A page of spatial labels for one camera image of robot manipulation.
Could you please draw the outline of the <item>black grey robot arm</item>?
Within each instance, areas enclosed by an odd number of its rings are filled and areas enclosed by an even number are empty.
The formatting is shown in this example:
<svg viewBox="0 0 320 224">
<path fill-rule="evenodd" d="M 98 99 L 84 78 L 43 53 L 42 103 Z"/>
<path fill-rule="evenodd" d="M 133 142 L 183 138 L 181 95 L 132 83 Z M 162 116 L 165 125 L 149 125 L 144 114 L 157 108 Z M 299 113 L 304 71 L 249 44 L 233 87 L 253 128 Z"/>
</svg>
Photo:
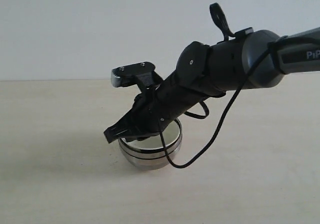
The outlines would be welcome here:
<svg viewBox="0 0 320 224">
<path fill-rule="evenodd" d="M 147 61 L 112 70 L 114 87 L 137 85 L 140 93 L 104 136 L 109 143 L 121 138 L 144 140 L 208 98 L 221 98 L 238 87 L 272 88 L 285 75 L 319 69 L 318 28 L 283 37 L 269 30 L 240 31 L 234 39 L 212 46 L 193 41 L 165 79 Z"/>
</svg>

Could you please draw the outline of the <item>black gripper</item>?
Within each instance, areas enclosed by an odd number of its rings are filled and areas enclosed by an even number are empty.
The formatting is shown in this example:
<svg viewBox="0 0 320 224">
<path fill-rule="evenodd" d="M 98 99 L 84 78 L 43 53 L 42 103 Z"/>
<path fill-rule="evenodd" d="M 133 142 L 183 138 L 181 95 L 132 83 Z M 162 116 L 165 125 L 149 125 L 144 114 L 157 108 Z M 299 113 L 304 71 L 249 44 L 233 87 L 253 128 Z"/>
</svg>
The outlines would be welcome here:
<svg viewBox="0 0 320 224">
<path fill-rule="evenodd" d="M 115 124 L 109 126 L 104 132 L 110 144 L 121 138 L 146 140 L 157 136 L 175 120 L 165 113 L 164 107 L 156 95 L 157 86 L 150 86 L 134 98 L 130 114 L 125 114 Z"/>
</svg>

